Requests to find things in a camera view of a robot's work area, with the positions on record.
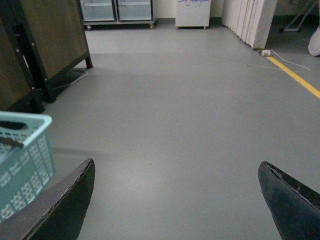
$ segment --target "power strip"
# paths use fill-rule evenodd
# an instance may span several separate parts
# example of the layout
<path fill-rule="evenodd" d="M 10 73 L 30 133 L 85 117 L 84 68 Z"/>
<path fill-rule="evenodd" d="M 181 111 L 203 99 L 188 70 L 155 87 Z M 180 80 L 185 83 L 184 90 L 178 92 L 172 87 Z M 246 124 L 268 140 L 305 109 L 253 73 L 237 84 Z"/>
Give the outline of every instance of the power strip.
<path fill-rule="evenodd" d="M 270 57 L 271 56 L 271 51 L 268 50 L 268 49 L 262 50 L 261 56 Z"/>

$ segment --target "white partition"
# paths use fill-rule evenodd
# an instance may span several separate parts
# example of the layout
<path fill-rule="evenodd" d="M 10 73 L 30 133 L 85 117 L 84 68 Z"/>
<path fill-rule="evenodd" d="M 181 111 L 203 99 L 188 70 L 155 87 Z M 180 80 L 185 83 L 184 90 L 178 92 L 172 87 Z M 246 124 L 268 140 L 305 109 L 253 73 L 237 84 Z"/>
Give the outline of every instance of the white partition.
<path fill-rule="evenodd" d="M 222 24 L 253 49 L 267 43 L 277 0 L 224 0 Z"/>

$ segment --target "yellow floor line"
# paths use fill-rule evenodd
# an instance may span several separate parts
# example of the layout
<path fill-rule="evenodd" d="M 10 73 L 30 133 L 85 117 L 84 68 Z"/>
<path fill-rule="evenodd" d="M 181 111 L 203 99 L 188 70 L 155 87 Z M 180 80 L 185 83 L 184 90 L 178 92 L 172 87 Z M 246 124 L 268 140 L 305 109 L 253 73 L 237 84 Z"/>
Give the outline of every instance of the yellow floor line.
<path fill-rule="evenodd" d="M 320 91 L 318 89 L 316 89 L 310 83 L 306 82 L 303 78 L 301 78 L 300 76 L 298 76 L 297 74 L 292 72 L 289 68 L 287 68 L 285 65 L 283 65 L 278 60 L 276 60 L 274 57 L 268 56 L 267 59 L 269 59 L 271 62 L 273 62 L 275 65 L 277 65 L 280 69 L 282 69 L 290 77 L 292 77 L 294 80 L 296 80 L 302 86 L 304 86 L 308 91 L 310 91 L 313 95 L 315 95 L 318 99 L 320 99 Z"/>

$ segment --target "glass display refrigerator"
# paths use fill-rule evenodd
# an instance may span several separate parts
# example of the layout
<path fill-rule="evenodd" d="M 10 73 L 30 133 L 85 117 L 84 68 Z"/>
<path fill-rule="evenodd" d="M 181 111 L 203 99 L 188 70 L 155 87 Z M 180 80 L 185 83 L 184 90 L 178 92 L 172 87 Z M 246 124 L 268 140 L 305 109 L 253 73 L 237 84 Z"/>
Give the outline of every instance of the glass display refrigerator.
<path fill-rule="evenodd" d="M 152 0 L 80 0 L 83 24 L 149 24 L 153 29 L 156 11 Z"/>

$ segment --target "refrigerator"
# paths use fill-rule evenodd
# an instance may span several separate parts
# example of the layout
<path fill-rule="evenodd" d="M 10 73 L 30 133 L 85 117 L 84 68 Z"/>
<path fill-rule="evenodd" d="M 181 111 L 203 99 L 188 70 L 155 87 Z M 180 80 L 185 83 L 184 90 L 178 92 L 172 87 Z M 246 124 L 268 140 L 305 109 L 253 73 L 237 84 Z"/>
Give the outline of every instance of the refrigerator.
<path fill-rule="evenodd" d="M 209 26 L 211 0 L 176 0 L 175 28 Z"/>
<path fill-rule="evenodd" d="M 150 24 L 154 28 L 155 7 L 152 0 L 80 0 L 83 23 L 107 24 Z"/>

